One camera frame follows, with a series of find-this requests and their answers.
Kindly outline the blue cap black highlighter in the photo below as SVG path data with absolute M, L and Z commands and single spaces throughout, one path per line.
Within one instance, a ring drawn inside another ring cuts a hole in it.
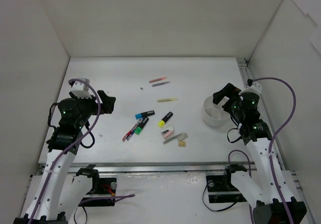
M 145 111 L 145 112 L 136 114 L 136 115 L 135 115 L 135 118 L 136 118 L 136 119 L 143 119 L 143 118 L 146 118 L 146 117 L 148 117 L 148 116 L 153 116 L 154 114 L 155 114 L 155 112 L 154 112 L 153 110 Z

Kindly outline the red pen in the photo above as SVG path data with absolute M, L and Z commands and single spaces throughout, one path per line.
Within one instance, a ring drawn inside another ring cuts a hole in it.
M 136 129 L 136 127 L 139 125 L 139 123 L 140 123 L 140 120 L 138 120 L 137 122 L 136 122 L 136 124 L 131 128 L 131 130 L 127 133 L 127 134 L 125 134 L 125 136 L 122 138 L 122 141 L 124 142 L 125 140 L 127 140 L 131 135 L 132 135 L 132 133 L 134 132 L 134 130 Z

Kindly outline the yellow pen tube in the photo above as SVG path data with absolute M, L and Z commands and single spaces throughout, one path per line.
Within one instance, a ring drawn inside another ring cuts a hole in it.
M 177 101 L 177 98 L 162 98 L 158 99 L 157 102 L 170 102 L 170 101 Z

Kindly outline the purple pen tube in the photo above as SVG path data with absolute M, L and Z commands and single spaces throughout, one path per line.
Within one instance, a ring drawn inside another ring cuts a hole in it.
M 170 81 L 164 81 L 164 82 L 152 84 L 151 86 L 156 87 L 156 86 L 166 85 L 166 84 L 170 84 L 170 83 L 171 83 Z

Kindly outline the pink pen tube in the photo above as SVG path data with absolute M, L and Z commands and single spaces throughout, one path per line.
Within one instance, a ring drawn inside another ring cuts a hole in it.
M 160 77 L 160 78 L 156 78 L 156 79 L 152 79 L 149 81 L 149 83 L 154 83 L 154 82 L 158 82 L 158 81 L 162 81 L 162 80 L 166 80 L 167 77 Z

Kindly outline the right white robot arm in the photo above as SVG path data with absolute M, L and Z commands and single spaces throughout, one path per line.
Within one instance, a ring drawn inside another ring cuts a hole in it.
M 258 111 L 261 91 L 258 83 L 245 90 L 228 83 L 213 94 L 213 104 L 227 100 L 222 109 L 236 124 L 239 139 L 251 154 L 261 182 L 257 185 L 244 166 L 229 164 L 222 184 L 228 190 L 236 188 L 241 192 L 251 206 L 254 223 L 301 223 L 307 208 L 295 198 L 283 176 L 271 131 Z

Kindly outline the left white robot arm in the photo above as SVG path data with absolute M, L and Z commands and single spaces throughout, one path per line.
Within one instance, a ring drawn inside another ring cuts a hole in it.
M 100 188 L 99 172 L 93 165 L 80 168 L 71 188 L 63 192 L 68 170 L 79 146 L 93 125 L 90 117 L 111 114 L 116 98 L 103 90 L 89 94 L 86 90 L 73 90 L 69 98 L 56 103 L 61 119 L 47 141 L 47 162 L 41 184 L 25 214 L 14 223 L 68 223 L 83 197 Z

